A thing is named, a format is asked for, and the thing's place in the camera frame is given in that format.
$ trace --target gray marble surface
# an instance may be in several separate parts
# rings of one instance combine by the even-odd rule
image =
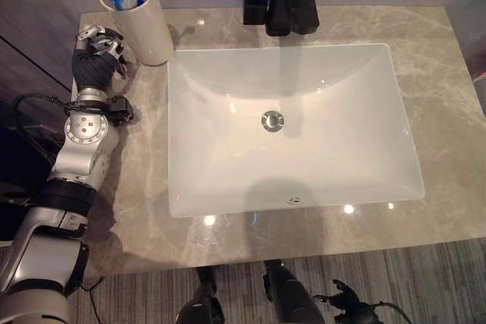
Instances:
[[[241,9],[165,11],[177,49],[385,42],[410,120],[426,195],[342,206],[174,219],[169,215],[166,66],[139,64],[114,80],[134,106],[86,239],[89,272],[123,273],[407,247],[486,236],[486,119],[443,8],[320,7],[307,36],[270,38]],[[113,27],[105,13],[81,27]]]

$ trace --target sink drain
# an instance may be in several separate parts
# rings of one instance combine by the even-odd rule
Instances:
[[[269,110],[262,115],[261,125],[269,132],[278,132],[283,128],[283,115],[275,110]]]

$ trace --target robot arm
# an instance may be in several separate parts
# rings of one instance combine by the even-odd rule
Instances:
[[[79,93],[48,183],[2,267],[0,324],[71,322],[66,297],[80,286],[87,264],[89,250],[80,241],[87,214],[118,143],[116,126],[131,119],[125,98],[106,95],[113,72],[123,69],[121,40],[101,26],[77,37],[73,74]]]

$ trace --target cup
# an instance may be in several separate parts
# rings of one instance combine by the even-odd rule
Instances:
[[[145,0],[142,5],[126,11],[115,9],[109,0],[99,2],[112,16],[140,62],[157,66],[172,56],[174,42],[159,0]]]

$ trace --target floor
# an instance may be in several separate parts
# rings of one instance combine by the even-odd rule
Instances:
[[[311,294],[335,294],[333,278],[354,288],[368,303],[390,301],[413,323],[486,323],[486,238],[395,250],[379,250],[284,261]],[[262,263],[216,268],[217,296],[228,324],[275,323],[264,295]],[[96,278],[85,280],[92,285]],[[193,269],[107,277],[94,291],[103,324],[174,323],[178,309],[197,286]],[[75,323],[94,324],[89,294],[70,297]],[[339,311],[319,304],[327,324]],[[385,324],[404,323],[388,308]]]

